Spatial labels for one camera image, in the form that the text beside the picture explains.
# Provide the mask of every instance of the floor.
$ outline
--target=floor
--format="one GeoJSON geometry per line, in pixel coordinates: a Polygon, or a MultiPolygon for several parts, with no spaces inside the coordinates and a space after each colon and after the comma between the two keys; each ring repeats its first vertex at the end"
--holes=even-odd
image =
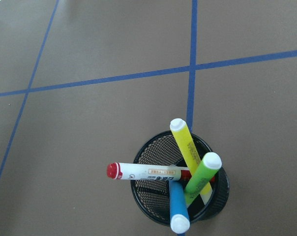
{"type": "Polygon", "coordinates": [[[106,177],[174,118],[231,183],[187,236],[297,236],[297,0],[0,1],[0,236],[174,235],[106,177]]]}

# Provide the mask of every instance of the red marker cap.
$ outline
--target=red marker cap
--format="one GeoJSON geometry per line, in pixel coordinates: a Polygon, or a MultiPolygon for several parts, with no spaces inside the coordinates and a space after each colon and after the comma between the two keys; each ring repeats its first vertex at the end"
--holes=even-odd
{"type": "Polygon", "coordinates": [[[190,180],[190,179],[191,179],[191,173],[190,173],[190,171],[181,170],[180,180],[190,180]]]}
{"type": "Polygon", "coordinates": [[[109,178],[116,179],[118,173],[118,168],[116,163],[111,163],[107,166],[107,176],[109,178]]]}

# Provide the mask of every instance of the white marker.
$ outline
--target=white marker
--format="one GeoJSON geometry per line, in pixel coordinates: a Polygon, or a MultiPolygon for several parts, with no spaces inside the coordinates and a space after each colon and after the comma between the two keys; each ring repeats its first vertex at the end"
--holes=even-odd
{"type": "Polygon", "coordinates": [[[107,167],[107,176],[113,179],[127,180],[189,180],[187,167],[159,166],[133,163],[111,163],[107,167]]]}

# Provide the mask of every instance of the mesh cup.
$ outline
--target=mesh cup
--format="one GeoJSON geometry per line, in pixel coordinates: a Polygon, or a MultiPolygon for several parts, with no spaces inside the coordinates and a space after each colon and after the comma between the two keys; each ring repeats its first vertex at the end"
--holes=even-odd
{"type": "MultiPolygon", "coordinates": [[[[198,136],[191,134],[199,156],[202,158],[212,149],[198,136]]],[[[149,165],[172,165],[186,167],[183,156],[171,131],[162,132],[151,138],[136,155],[133,163],[149,165]]],[[[142,212],[151,220],[165,226],[170,225],[169,186],[162,180],[131,180],[133,197],[142,212]]],[[[229,195],[229,181],[223,168],[211,183],[213,193],[204,205],[200,196],[188,208],[190,222],[212,218],[225,206],[229,195]]]]}

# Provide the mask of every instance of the marker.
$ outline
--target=marker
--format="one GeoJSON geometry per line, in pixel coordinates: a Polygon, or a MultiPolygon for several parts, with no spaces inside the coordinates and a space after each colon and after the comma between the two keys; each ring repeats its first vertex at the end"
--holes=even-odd
{"type": "Polygon", "coordinates": [[[115,162],[107,166],[107,176],[127,180],[189,180],[187,167],[115,162]]]}
{"type": "Polygon", "coordinates": [[[204,155],[196,172],[184,189],[184,197],[187,207],[192,204],[195,198],[199,195],[200,191],[203,190],[205,185],[221,167],[222,160],[215,152],[208,152],[204,155]]]}
{"type": "MultiPolygon", "coordinates": [[[[183,119],[176,118],[170,122],[170,130],[177,142],[184,161],[193,176],[201,159],[196,146],[194,145],[187,123],[183,119]]],[[[210,183],[205,185],[204,189],[200,192],[200,195],[204,205],[207,204],[212,195],[212,187],[210,183]]]]}
{"type": "Polygon", "coordinates": [[[170,227],[176,234],[183,234],[190,228],[190,220],[182,185],[169,181],[170,227]]]}

